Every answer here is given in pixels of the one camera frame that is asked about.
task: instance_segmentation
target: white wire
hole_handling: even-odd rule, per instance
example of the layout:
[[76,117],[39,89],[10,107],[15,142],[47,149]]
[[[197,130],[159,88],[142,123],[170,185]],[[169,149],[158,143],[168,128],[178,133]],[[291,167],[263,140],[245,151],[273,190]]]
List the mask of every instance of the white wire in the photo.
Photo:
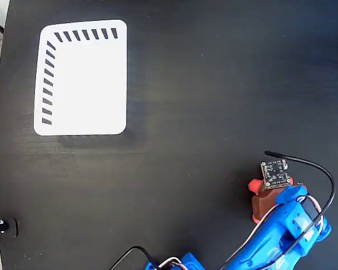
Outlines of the white wire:
[[[318,202],[314,197],[312,197],[312,196],[310,196],[310,195],[307,195],[307,196],[299,196],[299,197],[297,198],[297,201],[298,201],[298,199],[302,199],[302,198],[306,198],[306,197],[308,197],[309,200],[312,201],[312,203],[314,204],[315,209],[316,209],[318,212],[321,212],[321,211],[322,211],[322,208],[321,208],[319,202]],[[323,230],[323,227],[324,227],[324,217],[323,217],[323,216],[321,216],[321,219],[319,220],[318,223],[320,224],[318,233],[321,234],[321,233],[322,233],[322,230]]]
[[253,231],[250,233],[250,235],[248,236],[248,238],[244,241],[244,243],[225,261],[225,263],[223,264],[223,266],[220,268],[220,270],[222,270],[225,266],[226,263],[228,261],[230,261],[230,259],[232,257],[234,257],[239,251],[240,249],[242,249],[248,242],[249,240],[252,238],[252,236],[254,235],[254,233],[258,230],[258,228],[260,227],[260,225],[263,223],[263,221],[267,218],[267,216],[278,206],[279,204],[276,204],[275,206],[273,206],[272,208],[270,208],[268,210],[268,212],[265,213],[265,215],[261,218],[260,222],[254,227]]
[[174,264],[176,266],[179,266],[183,270],[188,270],[187,267],[185,265],[183,265],[182,263],[175,263],[175,262],[173,262],[172,264]]
[[167,263],[171,262],[172,260],[176,260],[178,263],[181,264],[180,259],[178,259],[177,257],[170,257],[170,258],[166,259],[164,262],[162,262],[162,263],[159,265],[159,268],[162,268],[163,266],[165,266]]
[[164,262],[162,262],[159,265],[159,268],[163,268],[165,265],[167,265],[168,263],[172,263],[175,264],[176,266],[179,266],[181,269],[183,270],[188,270],[187,267],[185,265],[183,265],[180,261],[180,259],[178,259],[177,257],[170,257],[168,259],[166,259]]

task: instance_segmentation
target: black tabletop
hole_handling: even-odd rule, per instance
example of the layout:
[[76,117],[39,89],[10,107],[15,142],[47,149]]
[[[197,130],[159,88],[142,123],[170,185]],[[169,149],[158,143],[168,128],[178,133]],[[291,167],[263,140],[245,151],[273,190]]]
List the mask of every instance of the black tabletop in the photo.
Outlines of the black tabletop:
[[[126,130],[37,135],[41,30],[105,19],[128,26]],[[1,238],[4,269],[104,270],[132,245],[217,269],[254,227],[247,184],[267,149],[321,163],[338,185],[338,1],[10,2],[0,217],[19,235]],[[289,165],[323,204],[326,177]],[[333,232],[296,269],[338,269],[338,191],[326,217]],[[135,253],[120,269],[144,264]]]

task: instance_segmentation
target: circuit board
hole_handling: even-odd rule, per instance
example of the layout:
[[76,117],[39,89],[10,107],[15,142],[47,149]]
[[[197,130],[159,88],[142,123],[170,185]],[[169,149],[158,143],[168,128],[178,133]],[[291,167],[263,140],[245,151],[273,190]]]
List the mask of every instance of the circuit board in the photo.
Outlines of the circuit board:
[[285,159],[262,162],[260,164],[266,189],[292,185],[290,176],[285,172],[288,164]]

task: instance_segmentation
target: black clamp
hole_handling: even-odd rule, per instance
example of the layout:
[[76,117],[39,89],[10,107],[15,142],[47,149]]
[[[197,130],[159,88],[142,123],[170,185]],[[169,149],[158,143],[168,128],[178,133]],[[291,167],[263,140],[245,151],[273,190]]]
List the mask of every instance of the black clamp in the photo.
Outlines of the black clamp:
[[0,219],[0,235],[9,238],[15,238],[17,236],[17,223],[13,218]]

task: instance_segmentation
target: black stripe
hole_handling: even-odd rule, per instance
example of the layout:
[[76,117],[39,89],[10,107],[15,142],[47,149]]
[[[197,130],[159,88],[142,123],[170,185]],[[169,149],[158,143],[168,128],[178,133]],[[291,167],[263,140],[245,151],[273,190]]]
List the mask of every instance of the black stripe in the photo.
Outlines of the black stripe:
[[109,37],[108,37],[108,32],[106,32],[106,29],[105,28],[101,28],[101,31],[102,31],[102,33],[104,35],[104,38],[108,39]]
[[116,28],[112,28],[112,33],[113,33],[114,38],[118,38],[118,33],[117,33]]
[[48,71],[47,69],[44,69],[45,74],[54,77],[54,74]]
[[86,40],[88,41],[89,40],[89,35],[88,35],[88,31],[87,30],[82,30]]
[[52,105],[52,102],[50,100],[47,100],[46,98],[43,97],[43,102],[48,105]]
[[46,54],[49,55],[51,58],[55,59],[55,56],[48,50],[46,50]]
[[49,80],[47,80],[47,79],[45,79],[45,78],[44,78],[44,83],[46,83],[46,84],[48,84],[48,85],[50,85],[50,86],[53,86],[52,82],[49,81]]
[[48,89],[46,89],[46,88],[44,88],[43,92],[45,94],[48,94],[49,96],[52,96],[52,93]]
[[43,113],[52,115],[52,112],[51,112],[51,111],[49,111],[49,110],[47,110],[47,109],[45,109],[45,108],[42,108],[42,109],[43,109]]
[[52,48],[54,51],[56,51],[56,48],[53,44],[51,44],[49,41],[46,43],[50,48]]
[[49,120],[47,120],[47,119],[45,119],[45,118],[42,119],[42,122],[43,122],[44,124],[51,125],[51,121],[49,121]]
[[64,32],[64,35],[68,39],[68,41],[72,41],[72,38],[69,36],[69,33],[67,31]]
[[79,37],[79,34],[76,30],[73,31],[75,37],[77,38],[78,41],[80,41],[80,37]]
[[60,42],[63,42],[63,40],[61,39],[61,36],[59,35],[59,33],[54,33],[55,35],[56,35],[56,37],[58,38],[58,40],[60,41]]
[[51,66],[52,68],[54,68],[54,65],[48,60],[48,59],[45,59],[45,64]]
[[95,39],[99,39],[99,36],[97,35],[96,29],[91,29],[92,34],[94,35]]

